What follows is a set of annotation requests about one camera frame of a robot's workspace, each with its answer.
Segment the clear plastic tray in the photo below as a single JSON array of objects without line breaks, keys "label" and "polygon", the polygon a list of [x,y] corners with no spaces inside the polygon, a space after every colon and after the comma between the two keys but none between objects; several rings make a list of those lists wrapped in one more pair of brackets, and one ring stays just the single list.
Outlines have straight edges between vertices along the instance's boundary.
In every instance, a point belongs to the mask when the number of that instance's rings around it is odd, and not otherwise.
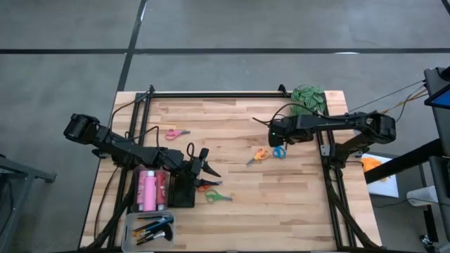
[{"label": "clear plastic tray", "polygon": [[[141,226],[147,225],[152,221],[143,220],[139,218],[146,217],[154,217],[154,216],[171,216],[174,217],[174,222],[169,223],[170,228],[172,229],[173,238],[171,241],[166,240],[165,238],[154,239],[150,242],[146,242],[142,245],[136,245],[136,238],[133,236],[133,230],[139,228]],[[174,213],[165,210],[158,212],[141,212],[141,213],[131,213],[128,214],[125,219],[125,227],[124,234],[122,237],[122,250],[124,252],[153,252],[155,250],[165,250],[170,249],[174,246],[176,240],[176,231],[175,231],[175,216]]]}]

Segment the wooden table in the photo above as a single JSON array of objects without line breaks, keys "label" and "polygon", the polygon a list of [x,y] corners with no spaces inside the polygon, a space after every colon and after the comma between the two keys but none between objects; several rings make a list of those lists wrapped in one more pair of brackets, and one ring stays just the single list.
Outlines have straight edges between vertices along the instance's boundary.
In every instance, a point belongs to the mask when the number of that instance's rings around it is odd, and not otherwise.
[{"label": "wooden table", "polygon": [[[114,110],[133,101],[135,94],[119,92]],[[326,98],[331,115],[347,111],[342,91],[326,91]],[[316,141],[290,145],[284,160],[271,156],[263,163],[246,166],[258,148],[269,147],[267,127],[252,120],[252,117],[269,120],[277,109],[289,102],[287,98],[152,99],[147,129],[160,126],[160,145],[180,149],[185,157],[189,142],[195,144],[196,155],[201,148],[209,148],[207,160],[222,175],[220,180],[223,185],[216,189],[222,195],[233,198],[233,202],[208,204],[205,196],[197,193],[195,208],[172,209],[176,215],[177,233],[176,246],[172,250],[336,249]],[[132,105],[120,110],[115,115],[112,130],[124,135],[129,128],[131,113]],[[284,110],[283,114],[289,115],[289,109]],[[167,141],[164,134],[172,128],[187,129],[191,134]],[[354,135],[352,131],[335,131],[334,134],[338,143]],[[144,145],[155,146],[154,131],[146,136]],[[96,212],[114,169],[111,160],[101,161],[80,247],[93,240]],[[200,176],[217,180],[206,173]],[[119,177],[118,171],[103,204],[98,231],[113,212]],[[371,200],[359,164],[347,164],[344,182],[353,217],[370,239],[380,245]],[[124,216],[119,222],[116,245],[120,245],[122,239],[123,222]],[[341,216],[339,222],[342,239],[347,243]]]}]

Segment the blue scissor handle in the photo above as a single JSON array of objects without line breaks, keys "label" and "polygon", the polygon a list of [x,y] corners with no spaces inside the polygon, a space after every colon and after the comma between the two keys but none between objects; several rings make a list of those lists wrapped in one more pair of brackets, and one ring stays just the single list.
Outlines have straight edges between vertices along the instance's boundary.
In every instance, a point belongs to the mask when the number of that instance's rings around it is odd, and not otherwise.
[{"label": "blue scissor handle", "polygon": [[286,158],[286,150],[284,150],[283,146],[278,146],[274,148],[272,155],[277,158]]}]

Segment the concrete floor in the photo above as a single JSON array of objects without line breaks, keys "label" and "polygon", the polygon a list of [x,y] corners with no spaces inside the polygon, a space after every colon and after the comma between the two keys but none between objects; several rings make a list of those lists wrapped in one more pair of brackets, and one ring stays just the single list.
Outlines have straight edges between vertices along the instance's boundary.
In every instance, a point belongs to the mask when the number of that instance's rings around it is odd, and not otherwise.
[{"label": "concrete floor", "polygon": [[[126,48],[138,0],[0,2],[0,48]],[[450,15],[440,0],[149,1],[136,47],[449,47]],[[274,90],[300,84],[343,90],[355,108],[447,66],[446,54],[296,56],[134,56],[126,91]],[[0,55],[0,153],[56,171],[36,182],[14,252],[76,249],[98,160],[66,141],[72,113],[107,122],[124,56]],[[415,87],[362,110],[385,109]],[[399,111],[392,112],[396,117]],[[372,150],[400,155],[437,137],[431,110],[416,100],[397,140]],[[415,169],[398,176],[403,194],[420,187]],[[374,205],[386,200],[374,197]],[[375,209],[383,245],[422,252],[420,209]],[[412,225],[412,220],[419,220]]]}]

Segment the pink bottle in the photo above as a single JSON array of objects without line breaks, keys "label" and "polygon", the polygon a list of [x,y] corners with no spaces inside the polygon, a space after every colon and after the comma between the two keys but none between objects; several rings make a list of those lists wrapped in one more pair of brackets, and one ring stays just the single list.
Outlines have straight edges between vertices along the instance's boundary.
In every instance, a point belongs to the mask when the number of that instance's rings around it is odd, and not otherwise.
[{"label": "pink bottle", "polygon": [[148,171],[146,187],[144,189],[143,210],[145,212],[156,210],[156,178],[154,171]]},{"label": "pink bottle", "polygon": [[139,211],[143,210],[143,194],[146,186],[147,172],[148,171],[146,170],[141,170],[139,172],[138,195],[136,197],[136,204],[139,205]]}]

